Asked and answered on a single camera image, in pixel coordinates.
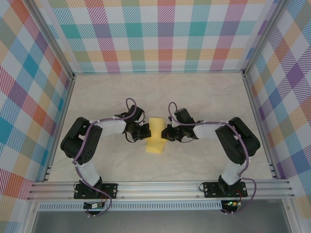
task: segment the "vented metal strip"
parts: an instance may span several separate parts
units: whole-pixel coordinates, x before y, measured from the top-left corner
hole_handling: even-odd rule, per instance
[[[221,210],[220,200],[113,201],[110,211]],[[41,202],[38,211],[85,211],[83,202]]]

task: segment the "yellow foam block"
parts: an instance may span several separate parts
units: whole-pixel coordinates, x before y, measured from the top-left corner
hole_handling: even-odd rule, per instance
[[[146,152],[161,154],[166,143],[166,139],[161,138],[161,133],[165,129],[165,119],[150,117],[149,129],[151,137],[147,138]]]

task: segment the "purple cable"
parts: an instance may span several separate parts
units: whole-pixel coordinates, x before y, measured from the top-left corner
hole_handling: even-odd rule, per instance
[[[175,103],[175,102],[170,102],[169,103],[169,114],[170,114],[170,117],[172,118],[172,120],[173,121],[175,121],[177,124],[179,124],[179,125],[184,125],[184,126],[195,126],[195,125],[207,125],[207,124],[221,124],[221,125],[226,125],[226,126],[228,126],[231,130],[232,130],[232,132],[238,137],[238,140],[239,140],[239,142],[241,143],[241,145],[242,145],[242,147],[243,147],[243,150],[244,150],[244,153],[245,153],[245,157],[246,157],[246,165],[245,165],[245,167],[243,168],[243,170],[239,173],[239,176],[241,176],[246,170],[247,170],[247,168],[248,168],[248,166],[249,166],[249,155],[248,155],[248,151],[247,151],[247,149],[246,149],[246,146],[245,146],[245,144],[244,144],[244,142],[243,142],[243,140],[242,140],[242,138],[241,138],[241,136],[239,135],[239,133],[236,131],[236,129],[232,126],[232,125],[230,125],[230,124],[228,124],[228,123],[226,123],[226,122],[223,122],[223,121],[207,121],[207,122],[199,122],[199,123],[193,123],[193,124],[184,124],[184,123],[180,123],[177,119],[175,119],[174,117],[173,117],[173,115],[172,115],[172,113],[171,113],[171,105],[174,105],[175,106],[175,108],[176,108],[176,111],[177,111],[177,104]],[[256,182],[255,182],[255,180],[253,180],[253,179],[251,179],[251,178],[244,178],[244,177],[242,177],[242,179],[243,180],[250,180],[250,181],[252,181],[253,183],[254,183],[254,193],[253,193],[253,195],[252,195],[252,197],[251,197],[251,199],[249,200],[249,202],[247,203],[247,205],[246,206],[244,206],[242,209],[240,209],[240,210],[238,210],[238,211],[236,211],[235,213],[237,213],[237,212],[241,212],[242,210],[244,210],[252,201],[253,201],[253,199],[254,199],[254,197],[255,197],[255,194],[256,194],[256,191],[257,191],[257,184],[256,184]]]
[[[128,118],[131,118],[131,117],[135,114],[136,109],[137,109],[136,102],[135,102],[135,100],[132,99],[132,98],[127,98],[126,101],[125,101],[126,107],[127,107],[127,108],[128,108],[127,102],[128,102],[129,100],[133,101],[134,106],[135,106],[134,111],[133,111],[133,113],[132,113],[131,115],[126,116],[126,117],[123,117],[123,118],[104,118],[104,119],[100,119],[100,120],[94,121],[93,123],[90,124],[90,126],[88,127],[88,129],[87,129],[87,131],[86,131],[86,134],[85,134],[85,136],[84,136],[84,140],[83,140],[83,143],[82,143],[82,145],[81,145],[81,147],[80,147],[80,150],[79,150],[79,152],[77,153],[77,155],[76,155],[76,157],[74,158],[74,160],[72,161],[72,163],[73,163],[73,164],[75,165],[75,167],[76,167],[76,171],[77,171],[79,177],[81,178],[82,182],[83,182],[85,185],[87,185],[88,187],[94,189],[94,190],[97,191],[97,192],[102,193],[103,195],[105,195],[106,197],[108,197],[108,198],[110,199],[110,204],[109,204],[109,206],[108,206],[105,210],[101,211],[99,214],[94,215],[94,217],[95,217],[95,216],[103,215],[104,213],[106,213],[106,212],[108,211],[108,209],[110,209],[110,207],[111,207],[111,205],[112,205],[112,198],[111,198],[107,193],[103,192],[102,190],[99,190],[99,189],[97,189],[97,188],[91,186],[86,180],[83,179],[83,177],[82,177],[82,175],[81,175],[81,173],[80,173],[80,171],[79,171],[79,169],[78,169],[78,167],[77,167],[77,166],[78,166],[78,165],[77,165],[77,160],[79,159],[79,157],[80,157],[80,155],[81,155],[81,153],[82,153],[82,151],[83,151],[83,149],[84,149],[84,146],[85,146],[85,144],[86,144],[86,139],[87,139],[88,134],[89,134],[89,131],[91,130],[91,128],[93,127],[93,125],[95,125],[95,124],[97,124],[97,123],[99,123],[99,122],[107,121],[107,120],[126,120],[126,119],[128,119]]]

